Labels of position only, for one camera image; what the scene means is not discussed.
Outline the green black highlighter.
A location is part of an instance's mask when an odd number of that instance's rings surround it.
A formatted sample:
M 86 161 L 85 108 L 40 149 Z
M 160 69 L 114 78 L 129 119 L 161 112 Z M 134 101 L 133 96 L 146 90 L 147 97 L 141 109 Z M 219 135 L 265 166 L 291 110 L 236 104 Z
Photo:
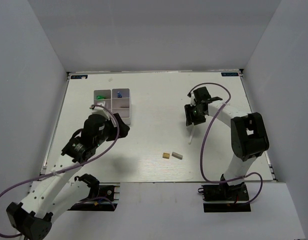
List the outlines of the green black highlighter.
M 104 100 L 104 99 L 107 99 L 107 97 L 106 97 L 106 96 L 103 96 L 103 95 L 97 95 L 97 96 L 95 97 L 95 99 L 96 99 L 96 100 Z

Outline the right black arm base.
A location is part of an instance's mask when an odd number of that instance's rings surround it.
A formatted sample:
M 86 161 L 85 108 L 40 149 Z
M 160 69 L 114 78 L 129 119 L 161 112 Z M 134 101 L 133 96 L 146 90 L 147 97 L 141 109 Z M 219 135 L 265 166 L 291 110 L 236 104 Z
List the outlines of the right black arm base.
M 236 186 L 224 184 L 206 184 L 198 188 L 202 195 L 205 213 L 247 213 L 251 205 L 247 186 L 241 183 Z

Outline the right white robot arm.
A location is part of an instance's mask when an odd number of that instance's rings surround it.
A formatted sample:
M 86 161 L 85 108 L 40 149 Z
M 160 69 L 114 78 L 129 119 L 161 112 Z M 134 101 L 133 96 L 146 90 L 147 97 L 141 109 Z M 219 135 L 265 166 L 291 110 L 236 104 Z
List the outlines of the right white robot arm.
M 230 200 L 238 193 L 245 178 L 249 177 L 250 167 L 257 158 L 270 147 L 268 134 L 263 117 L 258 112 L 248 113 L 230 105 L 232 95 L 223 87 L 228 97 L 223 100 L 219 96 L 211 96 L 206 83 L 200 83 L 193 87 L 187 96 L 190 103 L 184 106 L 186 126 L 200 125 L 206 122 L 206 117 L 211 117 L 204 134 L 200 153 L 199 168 L 202 178 L 210 184 L 221 185 L 220 195 Z M 232 159 L 220 180 L 209 180 L 204 173 L 204 151 L 207 138 L 213 123 L 219 120 L 230 128 Z

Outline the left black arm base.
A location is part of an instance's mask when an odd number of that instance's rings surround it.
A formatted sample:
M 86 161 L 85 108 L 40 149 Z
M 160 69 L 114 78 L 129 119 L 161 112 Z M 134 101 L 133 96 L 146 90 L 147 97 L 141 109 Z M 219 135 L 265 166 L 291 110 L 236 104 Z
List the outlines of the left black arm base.
M 119 183 L 100 183 L 96 196 L 79 201 L 69 211 L 114 212 L 118 206 L 119 198 Z

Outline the grey eraser block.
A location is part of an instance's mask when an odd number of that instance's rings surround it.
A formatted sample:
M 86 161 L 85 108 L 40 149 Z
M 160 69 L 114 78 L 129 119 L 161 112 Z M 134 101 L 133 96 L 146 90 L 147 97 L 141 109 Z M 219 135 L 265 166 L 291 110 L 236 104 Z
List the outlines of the grey eraser block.
M 179 160 L 182 160 L 183 159 L 183 155 L 177 153 L 177 152 L 172 152 L 171 154 L 173 157 L 179 159 Z

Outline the tan eraser block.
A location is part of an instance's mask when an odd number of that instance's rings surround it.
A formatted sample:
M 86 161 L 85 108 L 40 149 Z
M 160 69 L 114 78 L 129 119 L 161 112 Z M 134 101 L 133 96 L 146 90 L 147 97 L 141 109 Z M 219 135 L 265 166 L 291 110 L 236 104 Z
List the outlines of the tan eraser block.
M 162 157 L 163 157 L 164 159 L 169 159 L 169 158 L 170 158 L 170 154 L 164 152 L 164 153 L 162 154 Z

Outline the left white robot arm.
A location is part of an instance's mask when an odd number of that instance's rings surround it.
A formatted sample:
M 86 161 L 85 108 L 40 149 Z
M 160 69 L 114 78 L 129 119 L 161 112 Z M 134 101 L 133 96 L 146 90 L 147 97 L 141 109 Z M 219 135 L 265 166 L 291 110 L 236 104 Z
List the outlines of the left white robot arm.
M 83 128 L 77 130 L 61 150 L 51 169 L 51 177 L 20 203 L 12 202 L 6 209 L 11 225 L 29 240 L 44 239 L 55 220 L 80 200 L 99 196 L 99 180 L 91 174 L 77 175 L 82 164 L 90 160 L 103 142 L 125 138 L 130 130 L 115 113 L 114 120 L 101 114 L 91 114 Z

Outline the white yellow marker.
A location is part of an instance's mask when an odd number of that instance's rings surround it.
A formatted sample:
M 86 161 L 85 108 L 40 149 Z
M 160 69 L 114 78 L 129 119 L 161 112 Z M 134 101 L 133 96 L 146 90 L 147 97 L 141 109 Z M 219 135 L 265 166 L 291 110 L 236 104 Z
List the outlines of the white yellow marker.
M 190 145 L 193 141 L 193 137 L 195 134 L 195 125 L 192 125 L 191 131 L 190 131 L 190 135 L 189 135 L 189 140 L 188 140 L 188 144 Z

